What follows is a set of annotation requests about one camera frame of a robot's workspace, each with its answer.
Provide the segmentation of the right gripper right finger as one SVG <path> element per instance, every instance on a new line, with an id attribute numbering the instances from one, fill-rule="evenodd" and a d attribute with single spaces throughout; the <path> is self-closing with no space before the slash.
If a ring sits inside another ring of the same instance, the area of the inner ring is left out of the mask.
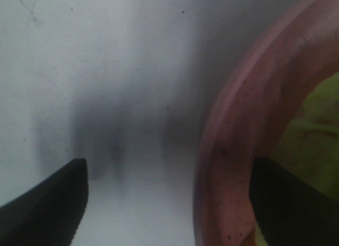
<path id="1" fill-rule="evenodd" d="M 338 245 L 338 202 L 266 157 L 253 161 L 249 199 L 268 245 Z"/>

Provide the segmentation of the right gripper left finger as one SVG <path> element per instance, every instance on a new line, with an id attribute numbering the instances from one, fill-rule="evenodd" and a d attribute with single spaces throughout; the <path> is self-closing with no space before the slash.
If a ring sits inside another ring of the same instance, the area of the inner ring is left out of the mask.
<path id="1" fill-rule="evenodd" d="M 87 162 L 74 159 L 1 206 L 1 245 L 71 245 L 87 201 Z"/>

